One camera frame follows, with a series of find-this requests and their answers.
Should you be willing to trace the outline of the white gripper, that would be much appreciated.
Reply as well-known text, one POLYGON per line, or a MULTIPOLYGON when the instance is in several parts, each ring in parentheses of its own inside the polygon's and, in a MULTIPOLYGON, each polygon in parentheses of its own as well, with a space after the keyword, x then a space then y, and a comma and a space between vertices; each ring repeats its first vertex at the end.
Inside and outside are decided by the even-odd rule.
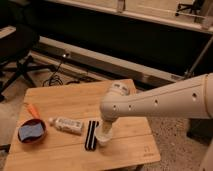
POLYGON ((102 132, 103 134, 109 134, 112 129, 112 124, 116 121, 116 118, 102 118, 102 132))

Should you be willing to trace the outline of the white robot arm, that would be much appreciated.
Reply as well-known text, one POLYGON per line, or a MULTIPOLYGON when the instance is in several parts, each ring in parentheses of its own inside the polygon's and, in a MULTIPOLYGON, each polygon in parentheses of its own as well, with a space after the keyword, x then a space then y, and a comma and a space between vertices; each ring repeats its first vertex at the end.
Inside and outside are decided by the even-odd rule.
POLYGON ((101 100, 100 112, 104 134, 119 117, 213 119, 213 73, 137 94, 115 81, 101 100))

